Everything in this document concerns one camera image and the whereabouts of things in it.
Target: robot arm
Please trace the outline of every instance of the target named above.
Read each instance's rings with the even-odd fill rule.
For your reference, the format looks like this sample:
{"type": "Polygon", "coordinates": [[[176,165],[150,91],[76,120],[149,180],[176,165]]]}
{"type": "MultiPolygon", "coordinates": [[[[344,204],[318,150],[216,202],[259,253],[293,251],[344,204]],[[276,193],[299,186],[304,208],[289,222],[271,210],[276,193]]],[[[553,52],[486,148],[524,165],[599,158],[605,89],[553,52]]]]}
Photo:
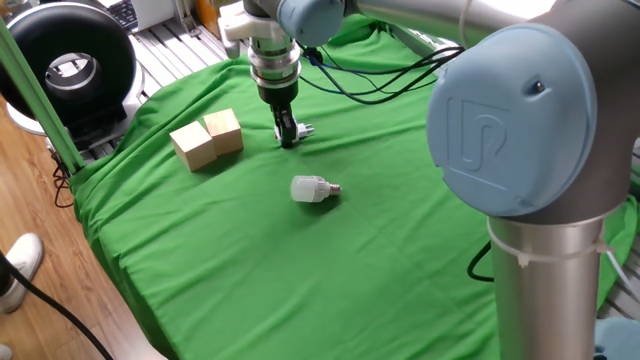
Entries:
{"type": "MultiPolygon", "coordinates": [[[[290,67],[279,80],[269,79],[295,86],[275,96],[288,110],[300,68],[293,64],[299,58],[293,38],[323,45],[349,14],[477,44],[436,84],[427,134],[449,188],[490,217],[501,358],[587,360],[594,356],[594,249],[604,217],[627,197],[640,136],[640,6],[564,0],[529,21],[551,5],[534,11],[540,3],[244,0],[243,10],[279,24],[285,39],[269,43],[280,52],[268,53],[260,49],[264,32],[251,35],[259,87],[271,89],[261,84],[266,75],[258,59],[296,54],[283,62],[290,67]],[[499,10],[509,4],[531,11],[499,10]]],[[[266,93],[262,98],[272,109],[278,102],[266,93]]]]}
{"type": "Polygon", "coordinates": [[[231,58],[239,56],[240,39],[251,39],[251,74],[260,97],[271,107],[276,137],[284,148],[291,148],[314,130],[298,124],[291,109],[301,72],[296,41],[322,46],[338,33],[343,18],[354,13],[465,44],[476,44],[500,28],[532,17],[531,12],[518,16],[501,11],[492,2],[496,0],[475,0],[470,7],[467,0],[244,0],[223,8],[220,27],[231,58]],[[464,33],[458,30],[463,12],[464,33]]]}

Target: green pole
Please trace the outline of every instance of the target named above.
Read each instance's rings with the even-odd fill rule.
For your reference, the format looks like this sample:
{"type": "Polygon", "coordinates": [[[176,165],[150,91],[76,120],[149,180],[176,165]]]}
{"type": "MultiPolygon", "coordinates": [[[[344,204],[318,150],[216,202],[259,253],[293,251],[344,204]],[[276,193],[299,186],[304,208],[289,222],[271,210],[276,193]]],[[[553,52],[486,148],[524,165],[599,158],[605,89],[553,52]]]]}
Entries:
{"type": "Polygon", "coordinates": [[[73,144],[2,18],[0,18],[0,65],[9,73],[69,172],[73,175],[80,171],[85,166],[82,156],[73,144]]]}

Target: white shoe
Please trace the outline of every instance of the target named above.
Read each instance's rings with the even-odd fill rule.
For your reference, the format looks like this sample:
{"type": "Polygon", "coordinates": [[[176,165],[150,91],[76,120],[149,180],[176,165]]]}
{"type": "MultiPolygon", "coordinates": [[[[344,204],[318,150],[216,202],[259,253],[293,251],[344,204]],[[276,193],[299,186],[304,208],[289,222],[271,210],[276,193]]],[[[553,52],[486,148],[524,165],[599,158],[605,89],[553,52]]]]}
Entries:
{"type": "MultiPolygon", "coordinates": [[[[31,280],[42,262],[43,252],[44,246],[40,237],[36,234],[25,234],[16,241],[6,258],[24,277],[31,280]]],[[[0,312],[8,314],[16,311],[26,295],[27,289],[14,279],[9,291],[0,297],[0,312]]]]}
{"type": "Polygon", "coordinates": [[[0,360],[11,360],[13,354],[8,346],[0,344],[0,360]]]}

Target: led bulb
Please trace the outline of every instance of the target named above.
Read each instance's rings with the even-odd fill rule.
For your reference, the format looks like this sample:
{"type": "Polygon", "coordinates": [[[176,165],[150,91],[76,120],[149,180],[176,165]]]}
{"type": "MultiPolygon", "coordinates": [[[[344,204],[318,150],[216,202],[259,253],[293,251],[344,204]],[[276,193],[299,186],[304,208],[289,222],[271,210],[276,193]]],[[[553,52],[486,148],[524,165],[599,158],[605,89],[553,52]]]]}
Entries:
{"type": "Polygon", "coordinates": [[[340,185],[329,184],[320,176],[296,176],[291,182],[291,197],[297,202],[321,202],[341,192],[340,185]]]}

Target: blue joint cap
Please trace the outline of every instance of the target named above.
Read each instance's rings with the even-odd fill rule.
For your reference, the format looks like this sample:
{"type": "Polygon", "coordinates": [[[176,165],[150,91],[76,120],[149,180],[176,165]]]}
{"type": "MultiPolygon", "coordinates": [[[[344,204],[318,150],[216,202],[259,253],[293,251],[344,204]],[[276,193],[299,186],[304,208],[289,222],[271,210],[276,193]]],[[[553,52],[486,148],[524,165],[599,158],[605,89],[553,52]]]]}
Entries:
{"type": "Polygon", "coordinates": [[[431,96],[434,163],[464,202],[491,216],[550,205],[574,182],[596,132],[595,84],[561,33],[522,24],[452,61],[431,96]]]}
{"type": "Polygon", "coordinates": [[[278,23],[300,43],[322,46],[335,36],[344,19],[340,0],[282,0],[278,7],[278,23]]]}

